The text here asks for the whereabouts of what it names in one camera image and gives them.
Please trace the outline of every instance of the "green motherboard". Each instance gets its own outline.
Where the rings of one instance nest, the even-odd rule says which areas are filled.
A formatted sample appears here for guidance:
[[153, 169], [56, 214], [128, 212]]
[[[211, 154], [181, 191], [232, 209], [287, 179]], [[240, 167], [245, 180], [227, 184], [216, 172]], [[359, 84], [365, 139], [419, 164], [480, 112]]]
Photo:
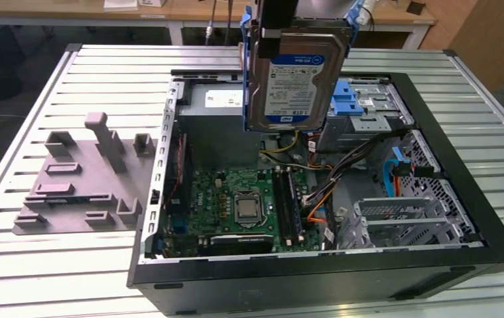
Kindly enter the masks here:
[[[297, 197], [308, 192], [303, 170], [293, 171], [293, 190]], [[236, 209], [240, 197], [257, 198], [261, 204], [261, 217], [255, 223], [239, 223]], [[288, 246], [280, 241], [277, 208], [272, 187], [271, 170], [196, 170], [191, 190], [191, 213], [188, 215], [187, 240], [200, 236], [259, 234], [272, 235], [275, 245], [272, 252], [297, 252], [319, 250], [316, 227], [304, 232], [304, 241]], [[181, 256], [197, 256], [191, 244], [177, 237], [176, 250]]]

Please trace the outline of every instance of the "ram slot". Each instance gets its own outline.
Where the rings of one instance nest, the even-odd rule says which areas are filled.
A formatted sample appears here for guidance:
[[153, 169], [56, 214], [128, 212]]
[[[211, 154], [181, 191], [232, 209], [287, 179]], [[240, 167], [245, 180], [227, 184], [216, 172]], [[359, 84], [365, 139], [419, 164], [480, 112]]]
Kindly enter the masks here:
[[275, 191], [275, 203], [277, 213], [277, 228], [283, 244], [303, 242], [303, 228], [300, 223], [300, 210], [297, 197], [295, 196], [293, 181], [288, 171], [280, 170], [272, 173], [272, 185]]
[[292, 244], [293, 232], [291, 227], [291, 211], [288, 205], [289, 192], [285, 191], [288, 180], [283, 175], [281, 171], [275, 170], [272, 173], [272, 187], [273, 196], [276, 203], [276, 214], [277, 214], [277, 228], [280, 230], [280, 240], [287, 246]]
[[288, 179], [288, 189], [287, 193], [289, 193], [288, 201], [289, 201], [289, 208], [291, 208], [291, 213], [289, 213], [289, 223], [291, 223], [291, 228], [292, 228], [292, 233], [295, 240], [293, 242], [303, 242], [303, 227], [301, 227], [301, 217], [300, 217], [300, 208], [299, 208], [299, 198], [297, 194], [295, 192], [295, 185], [293, 185], [293, 180], [291, 178], [291, 173], [289, 170], [285, 172], [287, 174], [287, 179]]

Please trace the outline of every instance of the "metal slatted surface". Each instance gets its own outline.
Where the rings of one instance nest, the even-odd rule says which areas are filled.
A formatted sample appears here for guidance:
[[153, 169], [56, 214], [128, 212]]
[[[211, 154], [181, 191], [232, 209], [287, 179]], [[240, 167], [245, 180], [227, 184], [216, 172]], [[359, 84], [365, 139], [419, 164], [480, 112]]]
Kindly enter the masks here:
[[[133, 232], [17, 237], [23, 206], [53, 130], [81, 129], [91, 111], [109, 114], [123, 138], [157, 134], [172, 68], [236, 69], [237, 51], [175, 46], [84, 46], [67, 53], [0, 165], [0, 317], [157, 317], [125, 288]], [[504, 113], [456, 61], [438, 51], [355, 50], [343, 70], [407, 73], [504, 222]], [[435, 297], [233, 314], [231, 317], [470, 317], [504, 313], [504, 273], [479, 277]]]

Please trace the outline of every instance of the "table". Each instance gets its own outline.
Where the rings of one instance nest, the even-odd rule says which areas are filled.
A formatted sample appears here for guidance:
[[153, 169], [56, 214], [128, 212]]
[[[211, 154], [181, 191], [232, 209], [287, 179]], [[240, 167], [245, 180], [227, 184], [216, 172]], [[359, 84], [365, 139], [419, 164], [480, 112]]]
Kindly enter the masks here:
[[[79, 129], [105, 111], [123, 138], [157, 134], [169, 70], [237, 69], [237, 49], [84, 45], [65, 52], [0, 163], [0, 317], [160, 317], [125, 287], [133, 231], [19, 237], [12, 221], [48, 151], [51, 131]], [[352, 50], [344, 70], [406, 72], [504, 222], [504, 110], [458, 58], [440, 51]], [[484, 317], [504, 315], [504, 272], [430, 299], [241, 313], [237, 317]]]
[[[436, 18], [424, 9], [422, 15], [406, 12], [410, 0], [400, 0], [400, 8], [391, 0], [382, 0], [373, 11], [376, 31], [411, 33], [403, 48], [418, 49]], [[232, 27], [237, 27], [244, 5], [235, 0]], [[167, 0], [161, 8], [139, 7], [137, 11], [104, 12], [104, 0], [0, 0], [0, 25], [55, 25], [87, 27], [167, 27], [173, 45], [183, 45], [183, 27], [207, 27], [212, 0]], [[216, 26], [225, 27], [227, 0], [216, 6]]]

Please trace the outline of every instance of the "floor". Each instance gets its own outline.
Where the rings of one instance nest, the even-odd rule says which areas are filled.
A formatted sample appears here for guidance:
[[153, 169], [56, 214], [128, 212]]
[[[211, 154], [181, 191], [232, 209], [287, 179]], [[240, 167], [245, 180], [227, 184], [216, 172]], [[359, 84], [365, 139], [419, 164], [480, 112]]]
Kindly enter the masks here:
[[[28, 114], [45, 81], [53, 71], [68, 43], [84, 44], [169, 44], [169, 33], [164, 28], [96, 28], [59, 26], [43, 30], [39, 26], [13, 27], [13, 34], [20, 43], [25, 60], [15, 66], [17, 77], [23, 82], [23, 90], [13, 98], [0, 101], [0, 115], [23, 116]], [[200, 42], [201, 31], [188, 30], [184, 36]], [[237, 41], [231, 34], [231, 42]], [[213, 43], [221, 44], [223, 34], [216, 34]], [[504, 86], [495, 93], [504, 105]], [[0, 160], [17, 133], [23, 118], [0, 117]]]

